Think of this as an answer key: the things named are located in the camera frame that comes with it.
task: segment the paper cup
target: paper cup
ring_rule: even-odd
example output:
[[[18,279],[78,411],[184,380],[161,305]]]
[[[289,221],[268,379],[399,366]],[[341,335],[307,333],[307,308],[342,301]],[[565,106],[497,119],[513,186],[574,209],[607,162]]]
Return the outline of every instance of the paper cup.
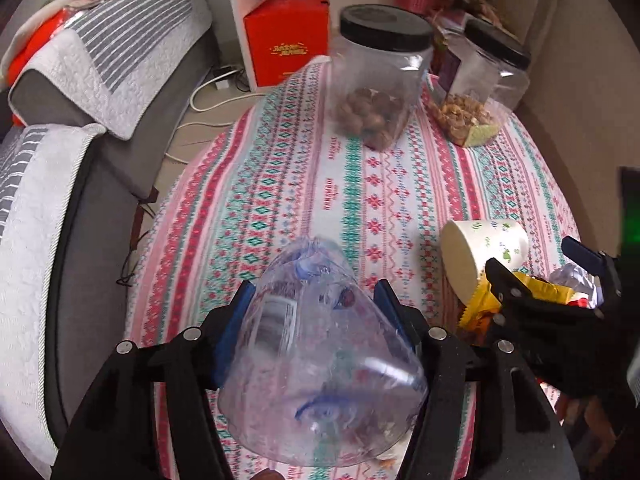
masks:
[[[529,237],[513,220],[450,220],[440,232],[442,261],[451,288],[467,304],[489,258],[509,270],[522,266]]]

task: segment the red cardboard box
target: red cardboard box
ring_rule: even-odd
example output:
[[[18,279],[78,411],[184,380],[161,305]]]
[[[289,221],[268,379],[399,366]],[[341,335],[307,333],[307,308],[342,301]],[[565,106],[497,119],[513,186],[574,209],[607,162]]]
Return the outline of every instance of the red cardboard box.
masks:
[[[258,86],[274,86],[329,48],[329,0],[266,0],[244,17]]]

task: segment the striped tablecloth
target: striped tablecloth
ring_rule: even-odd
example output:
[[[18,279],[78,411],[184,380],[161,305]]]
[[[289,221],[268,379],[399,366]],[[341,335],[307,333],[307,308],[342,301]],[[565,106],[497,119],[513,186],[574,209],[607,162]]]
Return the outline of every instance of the striped tablecloth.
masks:
[[[307,65],[186,167],[138,266],[130,339],[149,346],[201,323],[300,235],[336,240],[361,288],[372,290],[386,278],[401,302],[449,329],[460,310],[438,251],[438,234],[449,219],[513,218],[530,240],[522,270],[548,276],[564,264],[560,241],[577,237],[574,218],[515,116],[495,142],[463,149],[418,110],[396,145],[377,153],[325,126],[328,73],[324,62]],[[164,473],[175,478],[162,392],[157,398],[159,451]],[[469,395],[468,406],[473,402]],[[213,399],[212,408],[238,479],[267,466],[287,480],[392,476],[376,461],[334,469],[270,463],[235,443]],[[471,433],[469,417],[460,455],[469,452]],[[464,456],[459,468],[464,476]]]

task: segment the tile floor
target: tile floor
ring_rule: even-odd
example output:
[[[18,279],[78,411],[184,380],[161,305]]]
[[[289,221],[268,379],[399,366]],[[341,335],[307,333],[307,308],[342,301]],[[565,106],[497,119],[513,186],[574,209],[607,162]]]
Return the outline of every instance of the tile floor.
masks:
[[[211,84],[199,92],[195,105],[198,108],[207,108],[218,104],[225,99],[230,99],[240,95],[244,94],[236,89],[236,86],[232,81],[229,88],[222,90],[216,90],[215,85]],[[236,121],[246,110],[260,99],[260,97],[256,96],[253,98],[233,101],[222,105],[219,108],[215,108],[214,110],[201,113],[195,112],[189,108],[180,124],[189,123],[191,121],[203,121],[206,123],[228,123]],[[176,130],[174,138],[167,151],[182,160],[191,160],[201,150],[204,150],[216,136],[222,134],[224,131],[225,128],[210,128],[209,126],[201,126],[199,124],[185,126],[184,128]],[[158,177],[156,178],[156,189],[159,192],[158,201],[151,205],[152,209],[158,209],[176,179],[180,174],[182,174],[184,168],[184,164],[174,162],[167,157],[164,158],[162,161],[162,167],[158,173]],[[149,229],[151,224],[151,218],[145,215],[145,219],[142,224],[142,232]]]

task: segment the crushed plastic bottle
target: crushed plastic bottle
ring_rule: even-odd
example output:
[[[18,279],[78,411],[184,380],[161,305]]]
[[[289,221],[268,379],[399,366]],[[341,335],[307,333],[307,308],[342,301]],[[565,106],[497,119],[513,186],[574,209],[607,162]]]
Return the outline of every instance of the crushed plastic bottle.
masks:
[[[340,247],[299,238],[257,283],[218,405],[257,454],[348,466],[392,447],[426,394],[419,359]]]

